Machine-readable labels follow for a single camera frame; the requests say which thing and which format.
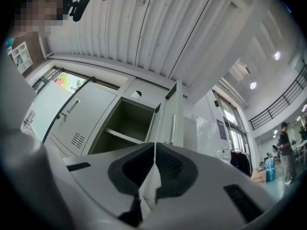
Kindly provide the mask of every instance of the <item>cardboard box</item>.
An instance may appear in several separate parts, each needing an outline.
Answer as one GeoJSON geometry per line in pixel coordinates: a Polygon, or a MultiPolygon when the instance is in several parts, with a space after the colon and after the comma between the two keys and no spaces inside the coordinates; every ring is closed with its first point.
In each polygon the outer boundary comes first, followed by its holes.
{"type": "Polygon", "coordinates": [[[266,170],[264,170],[264,169],[262,169],[262,170],[254,169],[253,174],[251,176],[251,179],[257,184],[266,183],[267,182],[267,172],[266,172],[266,170]]]}

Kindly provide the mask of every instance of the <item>poster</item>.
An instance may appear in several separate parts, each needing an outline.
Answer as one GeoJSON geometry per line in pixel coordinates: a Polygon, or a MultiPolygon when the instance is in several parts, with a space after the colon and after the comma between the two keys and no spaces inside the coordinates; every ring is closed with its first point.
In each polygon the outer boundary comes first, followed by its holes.
{"type": "Polygon", "coordinates": [[[224,123],[222,121],[218,120],[218,119],[216,121],[217,121],[217,125],[219,127],[221,139],[227,140],[227,135],[226,135],[224,123]]]}

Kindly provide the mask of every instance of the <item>recessed ceiling light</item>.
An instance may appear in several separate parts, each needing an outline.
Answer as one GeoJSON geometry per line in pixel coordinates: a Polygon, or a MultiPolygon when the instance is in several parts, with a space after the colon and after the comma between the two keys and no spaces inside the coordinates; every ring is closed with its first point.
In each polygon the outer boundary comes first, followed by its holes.
{"type": "Polygon", "coordinates": [[[302,109],[302,112],[304,112],[304,111],[306,110],[306,108],[307,108],[307,104],[304,105],[304,107],[303,107],[303,109],[302,109]]]}
{"type": "Polygon", "coordinates": [[[257,86],[257,83],[256,82],[252,82],[251,84],[250,84],[250,89],[255,89],[256,88],[256,86],[257,86]]]}
{"type": "Polygon", "coordinates": [[[275,60],[279,60],[280,59],[280,52],[277,51],[275,54],[274,54],[274,59],[275,60]]]}

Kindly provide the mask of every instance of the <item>black metal railing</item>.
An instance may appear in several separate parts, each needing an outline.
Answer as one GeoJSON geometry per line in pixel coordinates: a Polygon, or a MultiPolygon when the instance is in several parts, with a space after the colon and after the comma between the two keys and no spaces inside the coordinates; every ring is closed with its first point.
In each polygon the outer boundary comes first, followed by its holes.
{"type": "Polygon", "coordinates": [[[306,88],[306,85],[307,65],[305,64],[290,87],[272,105],[250,120],[253,130],[275,118],[294,101],[294,99],[306,88]]]}

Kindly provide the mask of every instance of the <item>floor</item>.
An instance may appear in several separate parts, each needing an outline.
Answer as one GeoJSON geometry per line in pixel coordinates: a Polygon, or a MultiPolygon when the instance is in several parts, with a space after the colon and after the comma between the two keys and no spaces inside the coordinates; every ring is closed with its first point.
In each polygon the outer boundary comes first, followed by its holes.
{"type": "MultiPolygon", "coordinates": [[[[296,173],[298,175],[298,178],[302,173],[304,172],[304,165],[303,163],[296,163],[296,173]]],[[[279,201],[282,197],[295,192],[297,187],[300,185],[300,180],[296,180],[295,182],[286,185],[284,183],[284,174],[283,174],[283,167],[282,165],[278,164],[276,169],[276,177],[275,180],[272,182],[268,182],[265,184],[262,184],[261,186],[268,192],[268,194],[275,199],[276,201],[279,201]]]]}

